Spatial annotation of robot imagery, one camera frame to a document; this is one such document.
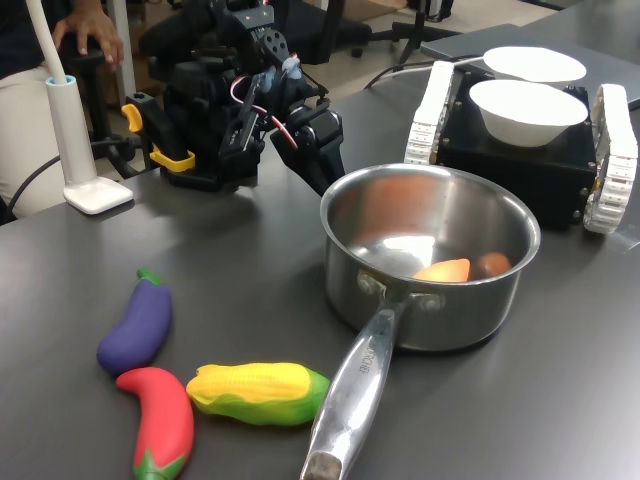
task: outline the purple eggplant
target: purple eggplant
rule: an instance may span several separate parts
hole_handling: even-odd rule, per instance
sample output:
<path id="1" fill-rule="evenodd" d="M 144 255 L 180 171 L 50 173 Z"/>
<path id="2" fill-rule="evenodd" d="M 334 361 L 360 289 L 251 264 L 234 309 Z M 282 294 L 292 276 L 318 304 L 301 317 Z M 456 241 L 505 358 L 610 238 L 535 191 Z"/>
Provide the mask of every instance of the purple eggplant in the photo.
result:
<path id="1" fill-rule="evenodd" d="M 98 363 L 112 375 L 148 366 L 171 327 L 169 287 L 146 269 L 138 278 L 124 318 L 98 346 Z"/>

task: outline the yellow corn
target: yellow corn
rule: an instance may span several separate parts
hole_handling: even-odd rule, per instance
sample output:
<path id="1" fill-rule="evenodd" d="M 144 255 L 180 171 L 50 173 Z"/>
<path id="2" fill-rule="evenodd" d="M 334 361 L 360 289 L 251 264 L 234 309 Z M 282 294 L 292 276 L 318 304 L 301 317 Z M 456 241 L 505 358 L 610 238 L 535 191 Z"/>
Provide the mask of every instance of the yellow corn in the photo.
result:
<path id="1" fill-rule="evenodd" d="M 205 365 L 187 393 L 205 413 L 255 425 L 298 425 L 313 420 L 329 380 L 293 363 Z"/>

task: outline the orange food item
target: orange food item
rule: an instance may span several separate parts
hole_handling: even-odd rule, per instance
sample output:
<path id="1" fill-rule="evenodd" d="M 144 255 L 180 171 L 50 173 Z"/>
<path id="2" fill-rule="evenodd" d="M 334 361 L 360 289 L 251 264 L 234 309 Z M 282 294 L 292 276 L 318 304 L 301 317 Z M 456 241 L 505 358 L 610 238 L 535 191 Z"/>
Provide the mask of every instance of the orange food item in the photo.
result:
<path id="1" fill-rule="evenodd" d="M 471 262 L 466 258 L 438 262 L 423 268 L 413 278 L 427 282 L 466 282 Z"/>
<path id="2" fill-rule="evenodd" d="M 501 253 L 491 252 L 481 256 L 473 265 L 473 278 L 491 278 L 511 270 L 511 262 Z"/>

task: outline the human hand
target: human hand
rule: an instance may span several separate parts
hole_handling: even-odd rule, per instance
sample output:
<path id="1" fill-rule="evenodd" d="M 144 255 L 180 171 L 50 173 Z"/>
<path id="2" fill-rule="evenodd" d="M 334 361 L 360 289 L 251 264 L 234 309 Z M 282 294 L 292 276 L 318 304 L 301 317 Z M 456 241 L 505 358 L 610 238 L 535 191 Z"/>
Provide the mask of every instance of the human hand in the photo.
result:
<path id="1" fill-rule="evenodd" d="M 77 7 L 68 17 L 60 20 L 53 31 L 53 41 L 60 48 L 62 37 L 75 32 L 78 37 L 78 52 L 87 54 L 87 38 L 93 36 L 104 52 L 104 58 L 111 64 L 111 71 L 122 65 L 124 47 L 113 22 L 104 14 L 102 8 Z"/>

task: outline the stainless steel saucepan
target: stainless steel saucepan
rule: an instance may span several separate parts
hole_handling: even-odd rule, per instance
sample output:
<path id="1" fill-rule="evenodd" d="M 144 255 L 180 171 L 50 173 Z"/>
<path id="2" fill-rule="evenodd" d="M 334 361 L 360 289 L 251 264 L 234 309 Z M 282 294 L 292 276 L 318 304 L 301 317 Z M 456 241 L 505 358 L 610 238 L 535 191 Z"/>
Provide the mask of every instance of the stainless steel saucepan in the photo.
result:
<path id="1" fill-rule="evenodd" d="M 338 180 L 324 194 L 326 289 L 361 328 L 316 416 L 301 480 L 345 477 L 373 420 L 394 344 L 440 352 L 487 339 L 504 321 L 540 228 L 514 195 L 469 173 L 392 164 Z M 511 270 L 464 283 L 415 280 L 435 262 L 489 252 Z"/>

